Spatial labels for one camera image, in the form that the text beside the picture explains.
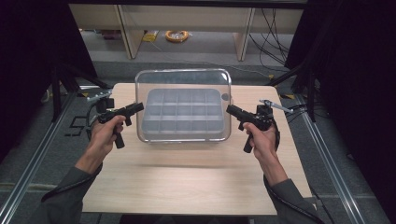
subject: clear plastic container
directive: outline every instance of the clear plastic container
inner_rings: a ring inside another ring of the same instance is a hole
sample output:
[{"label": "clear plastic container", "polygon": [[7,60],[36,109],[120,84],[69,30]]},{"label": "clear plastic container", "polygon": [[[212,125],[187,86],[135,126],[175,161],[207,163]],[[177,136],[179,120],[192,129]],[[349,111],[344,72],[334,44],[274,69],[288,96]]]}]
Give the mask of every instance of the clear plastic container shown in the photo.
[{"label": "clear plastic container", "polygon": [[231,79],[224,69],[149,70],[135,79],[137,134],[147,143],[219,142],[231,133]]}]

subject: printed number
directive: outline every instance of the printed number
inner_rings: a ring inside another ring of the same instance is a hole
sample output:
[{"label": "printed number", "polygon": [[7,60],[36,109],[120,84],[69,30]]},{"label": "printed number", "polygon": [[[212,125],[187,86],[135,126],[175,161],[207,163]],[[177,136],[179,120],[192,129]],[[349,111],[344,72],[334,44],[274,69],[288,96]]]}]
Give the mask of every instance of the printed number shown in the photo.
[{"label": "printed number", "polygon": [[67,137],[75,137],[75,136],[80,136],[80,135],[81,135],[82,130],[84,130],[84,128],[85,128],[85,125],[75,125],[75,122],[76,122],[76,120],[78,120],[78,119],[84,119],[84,122],[83,122],[83,123],[86,122],[86,117],[84,117],[84,116],[75,116],[75,117],[73,118],[73,120],[72,120],[70,126],[69,126],[69,128],[79,129],[78,133],[67,133],[67,134],[65,134],[64,136],[67,136]]}]

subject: sleeve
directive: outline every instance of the sleeve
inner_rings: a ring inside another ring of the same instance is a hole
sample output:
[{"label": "sleeve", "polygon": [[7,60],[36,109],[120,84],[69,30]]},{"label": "sleeve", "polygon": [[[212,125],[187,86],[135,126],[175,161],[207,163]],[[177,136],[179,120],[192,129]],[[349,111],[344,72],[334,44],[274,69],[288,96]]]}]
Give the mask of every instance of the sleeve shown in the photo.
[{"label": "sleeve", "polygon": [[51,192],[55,192],[42,202],[34,211],[29,223],[40,224],[71,224],[79,223],[82,212],[82,199],[99,174],[102,165],[95,174],[90,175],[76,167],[72,167],[61,183]]},{"label": "sleeve", "polygon": [[[314,205],[304,200],[291,179],[280,182],[271,188],[268,185],[266,187],[274,203],[279,223],[318,223],[320,221],[319,219],[315,220],[317,218],[317,210]],[[297,210],[308,214],[312,218],[290,208],[285,203],[295,206]]]}]

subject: wooden table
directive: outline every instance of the wooden table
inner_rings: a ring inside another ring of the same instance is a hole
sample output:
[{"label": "wooden table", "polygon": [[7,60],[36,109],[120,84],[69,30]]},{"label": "wooden table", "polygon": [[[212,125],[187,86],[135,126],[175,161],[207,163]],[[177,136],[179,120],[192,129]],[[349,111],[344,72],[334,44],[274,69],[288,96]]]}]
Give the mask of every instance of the wooden table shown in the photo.
[{"label": "wooden table", "polygon": [[[134,83],[113,89],[116,108],[135,100]],[[232,86],[233,104],[255,113],[259,99],[280,104],[276,89]],[[281,133],[278,156],[304,197],[312,197],[284,112],[274,109]],[[243,146],[248,136],[232,117],[229,139],[219,143],[147,144],[133,125],[125,127],[125,148],[106,157],[84,198],[83,212],[168,215],[275,215],[262,170]]]}]

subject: hand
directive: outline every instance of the hand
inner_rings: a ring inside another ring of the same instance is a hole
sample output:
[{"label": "hand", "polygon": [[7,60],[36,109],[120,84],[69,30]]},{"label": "hand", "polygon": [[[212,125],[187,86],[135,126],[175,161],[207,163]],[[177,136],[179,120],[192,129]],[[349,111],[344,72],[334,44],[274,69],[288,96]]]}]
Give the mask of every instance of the hand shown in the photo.
[{"label": "hand", "polygon": [[114,129],[116,128],[117,133],[122,132],[124,121],[124,116],[116,116],[105,124],[96,121],[92,128],[91,142],[75,166],[88,174],[93,174],[113,149],[113,143],[117,138],[113,133]]},{"label": "hand", "polygon": [[267,131],[260,131],[254,124],[245,122],[247,134],[253,134],[250,145],[253,153],[264,171],[268,183],[273,185],[288,179],[276,154],[276,128],[272,125]]}]

